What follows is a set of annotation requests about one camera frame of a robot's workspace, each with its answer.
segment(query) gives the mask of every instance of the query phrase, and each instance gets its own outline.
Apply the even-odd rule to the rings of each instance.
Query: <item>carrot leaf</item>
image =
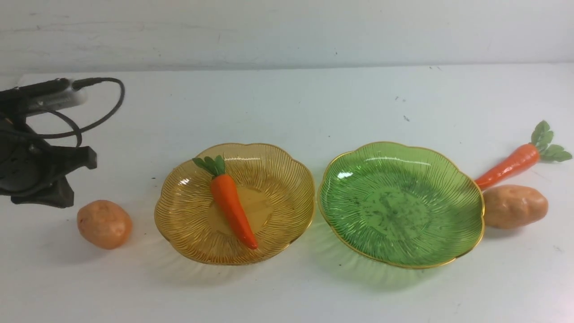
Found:
[[[539,152],[542,152],[543,150],[545,150],[548,145],[552,142],[552,139],[554,139],[554,131],[547,131],[545,132],[541,137],[540,140],[536,143],[536,148],[538,148]]]
[[[219,175],[225,174],[225,161],[221,155],[215,157],[215,167],[217,167]]]
[[[548,122],[544,120],[540,121],[530,136],[530,143],[535,145],[537,148],[540,142],[542,142],[542,146],[544,146],[544,143],[549,144],[552,141],[552,137],[554,137],[554,133],[548,135],[548,132],[550,132],[550,125]]]
[[[540,155],[540,159],[545,162],[564,162],[566,160],[572,159],[572,154],[564,151],[564,147],[560,145],[550,145]]]
[[[201,158],[193,158],[193,163],[195,164],[195,166],[206,170],[206,171],[210,171],[210,168],[207,166],[207,164],[203,161],[203,159]]]
[[[561,151],[554,155],[554,160],[557,162],[565,162],[572,159],[572,154],[567,151]]]
[[[219,173],[219,170],[217,169],[217,166],[215,165],[215,161],[213,160],[213,158],[207,156],[205,157],[205,163],[207,163],[207,165],[210,167],[211,173],[213,174],[213,176],[219,176],[221,175]]]
[[[214,177],[218,175],[213,159],[211,159],[209,157],[206,157],[205,160],[203,160],[201,158],[193,158],[192,161],[193,161],[193,163],[196,164],[196,166],[198,166],[199,168],[201,168],[203,170],[206,170],[207,172],[209,172]]]

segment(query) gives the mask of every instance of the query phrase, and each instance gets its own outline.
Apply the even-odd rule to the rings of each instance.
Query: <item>black cable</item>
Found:
[[[70,118],[66,117],[62,113],[59,113],[59,112],[53,111],[53,110],[44,109],[43,111],[52,113],[52,114],[58,116],[59,118],[61,118],[62,120],[64,120],[70,127],[72,127],[73,131],[63,132],[63,133],[54,133],[54,134],[36,134],[36,133],[27,133],[27,132],[10,131],[10,130],[0,129],[0,133],[6,133],[6,134],[13,135],[13,136],[22,137],[25,139],[60,139],[60,138],[66,138],[66,137],[70,137],[70,136],[76,136],[76,138],[79,142],[77,144],[77,147],[79,147],[79,145],[82,143],[82,133],[84,133],[88,130],[91,130],[93,128],[96,128],[97,126],[106,122],[109,118],[111,118],[118,111],[119,107],[122,106],[123,99],[126,95],[126,88],[125,88],[123,82],[119,79],[116,79],[116,78],[88,78],[88,79],[77,80],[77,81],[74,81],[72,83],[72,88],[74,90],[78,91],[84,87],[92,86],[92,85],[102,83],[102,82],[112,82],[112,83],[118,84],[119,85],[119,99],[118,99],[118,102],[116,103],[116,105],[110,110],[110,112],[108,112],[101,119],[99,119],[99,120],[97,120],[97,121],[95,121],[95,122],[93,122],[93,123],[91,123],[91,124],[89,124],[83,128],[79,128],[74,121],[72,121]]]
[[[74,134],[76,136],[76,148],[80,147],[80,145],[82,144],[82,130],[80,129],[80,127],[77,126],[77,123],[75,123],[72,119],[70,119],[68,116],[66,116],[65,114],[63,114],[59,111],[50,110],[50,109],[41,108],[41,107],[38,107],[35,110],[40,110],[40,111],[51,113],[54,116],[64,120],[70,126],[70,128],[72,128],[72,134]]]

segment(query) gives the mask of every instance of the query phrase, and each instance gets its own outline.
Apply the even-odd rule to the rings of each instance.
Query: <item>orange carrot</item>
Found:
[[[559,145],[550,145],[554,138],[554,132],[550,126],[542,120],[534,129],[531,142],[518,147],[505,160],[487,171],[475,182],[481,190],[485,190],[505,178],[518,175],[534,166],[539,160],[545,162],[564,162],[572,159],[572,154],[564,151]]]
[[[257,240],[253,231],[251,231],[247,216],[239,201],[235,181],[225,173],[225,161],[223,158],[217,156],[215,160],[211,157],[206,157],[205,160],[201,158],[192,160],[198,167],[213,175],[210,185],[211,195],[213,195],[215,203],[225,214],[235,236],[248,248],[257,249]]]

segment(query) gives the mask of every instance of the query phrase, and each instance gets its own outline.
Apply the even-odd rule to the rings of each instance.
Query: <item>fake food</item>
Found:
[[[572,154],[564,151],[562,146],[550,144],[552,138],[554,131],[542,120],[534,129],[530,143],[518,147],[505,160],[478,178],[476,184],[484,191],[508,177],[524,172],[540,160],[564,162],[572,159]]]
[[[546,216],[548,200],[537,190],[501,185],[484,192],[484,223],[498,229],[515,229]]]
[[[225,173],[225,161],[218,155],[215,160],[194,158],[193,162],[213,175],[210,190],[215,203],[221,208],[235,236],[250,249],[257,249],[255,235],[249,226],[245,211],[239,201],[233,178]]]
[[[132,223],[127,212],[116,203],[100,200],[81,208],[77,228],[84,239],[103,249],[115,249],[130,237]]]

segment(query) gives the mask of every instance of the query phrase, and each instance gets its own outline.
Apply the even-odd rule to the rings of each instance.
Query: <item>amber glass plate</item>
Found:
[[[157,228],[177,251],[201,263],[251,264],[275,256],[305,232],[315,185],[303,164],[267,144],[222,144],[198,157],[217,155],[238,186],[259,248],[250,250],[233,235],[211,197],[212,176],[189,160],[169,174],[155,211]]]
[[[435,151],[396,143],[368,144],[333,160],[319,208],[351,249],[404,268],[447,264],[484,233],[475,182]]]

